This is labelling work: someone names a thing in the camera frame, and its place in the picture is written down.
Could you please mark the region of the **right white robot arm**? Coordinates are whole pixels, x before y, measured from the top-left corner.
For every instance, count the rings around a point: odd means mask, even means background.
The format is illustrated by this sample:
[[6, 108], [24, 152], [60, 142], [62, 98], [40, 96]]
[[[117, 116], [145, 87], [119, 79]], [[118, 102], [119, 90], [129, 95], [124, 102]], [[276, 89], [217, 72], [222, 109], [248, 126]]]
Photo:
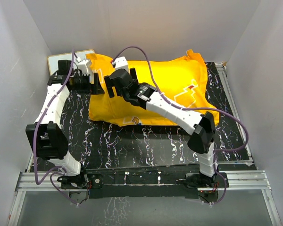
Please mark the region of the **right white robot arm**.
[[117, 69], [110, 76], [104, 77], [108, 95], [122, 97], [133, 106], [157, 113], [180, 126], [190, 135], [188, 147], [198, 154], [198, 174], [187, 174], [181, 182], [188, 188], [211, 187], [216, 190], [221, 182], [226, 182], [220, 174], [214, 152], [215, 123], [210, 112], [183, 110], [175, 102], [164, 97], [158, 89], [148, 83], [139, 83], [135, 69], [129, 71]]

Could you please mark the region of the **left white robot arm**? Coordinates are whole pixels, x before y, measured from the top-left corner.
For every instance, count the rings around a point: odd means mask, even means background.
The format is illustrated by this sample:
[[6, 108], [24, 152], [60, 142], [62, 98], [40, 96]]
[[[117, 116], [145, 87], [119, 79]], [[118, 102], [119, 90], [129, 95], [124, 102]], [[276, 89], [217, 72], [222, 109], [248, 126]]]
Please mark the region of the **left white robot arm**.
[[25, 129], [33, 161], [42, 159], [54, 164], [52, 170], [62, 173], [60, 182], [77, 188], [87, 186], [88, 176], [68, 149], [68, 139], [61, 129], [60, 119], [71, 91], [81, 95], [104, 93], [98, 74], [91, 70], [91, 64], [88, 59], [58, 60], [58, 69], [47, 83], [42, 110], [35, 122]]

